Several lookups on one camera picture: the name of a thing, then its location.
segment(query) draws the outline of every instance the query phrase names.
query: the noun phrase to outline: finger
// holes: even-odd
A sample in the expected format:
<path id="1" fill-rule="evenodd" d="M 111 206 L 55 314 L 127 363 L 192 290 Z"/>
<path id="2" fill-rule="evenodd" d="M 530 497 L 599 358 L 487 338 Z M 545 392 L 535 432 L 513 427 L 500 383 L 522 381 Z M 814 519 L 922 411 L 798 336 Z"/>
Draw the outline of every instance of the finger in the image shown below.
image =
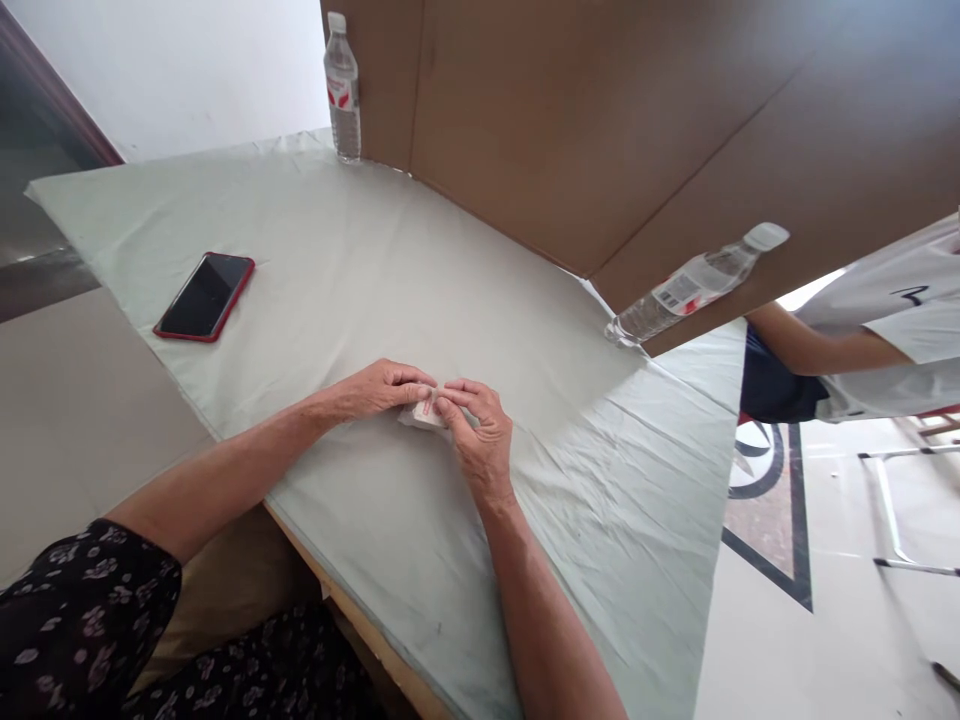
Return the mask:
<path id="1" fill-rule="evenodd" d="M 427 375 L 420 368 L 413 365 L 404 365 L 403 363 L 393 363 L 391 368 L 393 373 L 393 385 L 400 385 L 408 382 L 419 382 L 430 387 L 436 387 L 437 381 Z"/>
<path id="2" fill-rule="evenodd" d="M 478 383 L 476 380 L 467 380 L 466 378 L 457 378 L 456 380 L 451 380 L 448 383 L 444 383 L 443 386 L 448 387 L 451 390 L 463 390 L 464 392 L 473 393 L 474 395 L 479 395 L 483 392 L 490 392 L 490 388 L 483 383 Z"/>
<path id="3" fill-rule="evenodd" d="M 467 437 L 467 433 L 473 432 L 473 428 L 470 427 L 467 418 L 463 416 L 463 411 L 446 398 L 437 398 L 437 410 L 440 411 L 443 419 L 447 421 L 447 426 L 450 428 L 450 432 L 453 433 L 455 440 Z"/>
<path id="4" fill-rule="evenodd" d="M 409 405 L 418 400 L 426 400 L 428 397 L 430 397 L 430 388 L 426 385 L 407 383 L 394 387 L 390 400 L 393 406 L 396 407 L 397 405 Z"/>
<path id="5" fill-rule="evenodd" d="M 450 388 L 440 388 L 437 390 L 437 395 L 446 398 L 460 407 L 465 407 L 473 413 L 480 422 L 492 417 L 489 406 L 478 395 L 471 395 L 468 392 L 451 390 Z"/>

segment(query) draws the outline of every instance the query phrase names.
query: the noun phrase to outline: white t-shirt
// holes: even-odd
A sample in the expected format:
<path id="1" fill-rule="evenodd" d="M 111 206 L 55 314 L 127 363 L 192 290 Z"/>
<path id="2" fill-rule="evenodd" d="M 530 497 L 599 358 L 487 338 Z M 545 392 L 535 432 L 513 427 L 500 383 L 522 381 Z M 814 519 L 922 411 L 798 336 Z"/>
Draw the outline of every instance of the white t-shirt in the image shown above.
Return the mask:
<path id="1" fill-rule="evenodd" d="M 797 313 L 827 335 L 861 326 L 914 365 L 820 378 L 828 422 L 916 415 L 960 404 L 960 226 L 958 216 L 924 228 L 850 265 Z"/>

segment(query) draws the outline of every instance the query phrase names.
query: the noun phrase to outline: white bottle cap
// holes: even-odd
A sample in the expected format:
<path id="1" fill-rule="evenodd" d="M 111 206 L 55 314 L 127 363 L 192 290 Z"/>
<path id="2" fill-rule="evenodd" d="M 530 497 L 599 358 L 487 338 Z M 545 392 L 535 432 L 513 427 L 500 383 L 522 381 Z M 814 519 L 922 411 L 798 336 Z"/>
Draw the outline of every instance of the white bottle cap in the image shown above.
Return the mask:
<path id="1" fill-rule="evenodd" d="M 347 19 L 341 13 L 328 12 L 327 25 L 330 26 L 330 32 L 347 33 Z"/>
<path id="2" fill-rule="evenodd" d="M 775 223 L 760 223 L 743 236 L 743 241 L 754 250 L 767 252 L 785 243 L 789 237 L 790 233 Z"/>

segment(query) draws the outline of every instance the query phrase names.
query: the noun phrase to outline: deck of cards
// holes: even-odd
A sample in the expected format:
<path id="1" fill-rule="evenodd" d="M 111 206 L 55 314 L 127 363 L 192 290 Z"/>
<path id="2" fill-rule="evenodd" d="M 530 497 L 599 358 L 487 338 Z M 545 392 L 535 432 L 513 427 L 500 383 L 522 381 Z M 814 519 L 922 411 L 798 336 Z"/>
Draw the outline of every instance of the deck of cards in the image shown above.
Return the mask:
<path id="1" fill-rule="evenodd" d="M 440 432 L 447 429 L 447 421 L 437 409 L 437 391 L 430 388 L 430 397 L 405 406 L 397 418 L 404 425 Z"/>

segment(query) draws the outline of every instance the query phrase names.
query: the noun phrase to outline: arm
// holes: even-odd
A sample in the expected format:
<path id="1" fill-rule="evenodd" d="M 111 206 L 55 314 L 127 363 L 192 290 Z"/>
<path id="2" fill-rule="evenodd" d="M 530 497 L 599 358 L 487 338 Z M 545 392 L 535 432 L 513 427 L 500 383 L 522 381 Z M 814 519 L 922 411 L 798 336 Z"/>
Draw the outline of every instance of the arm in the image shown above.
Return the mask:
<path id="1" fill-rule="evenodd" d="M 490 545 L 523 709 L 531 718 L 626 718 L 580 618 L 550 571 L 510 484 L 513 424 L 486 385 L 456 380 L 439 392 Z M 471 427 L 457 406 L 480 421 Z"/>
<path id="2" fill-rule="evenodd" d="M 0 593 L 0 716 L 116 716 L 173 614 L 180 564 L 331 427 L 426 395 L 417 381 L 436 384 L 376 362 L 168 470 L 47 548 Z"/>
<path id="3" fill-rule="evenodd" d="M 355 375 L 167 470 L 106 519 L 153 541 L 181 563 L 224 525 L 263 500 L 327 431 L 426 396 L 429 375 L 379 360 Z"/>
<path id="4" fill-rule="evenodd" d="M 845 337 L 829 337 L 776 302 L 767 303 L 746 317 L 767 347 L 795 375 L 835 375 L 913 362 L 866 328 Z"/>

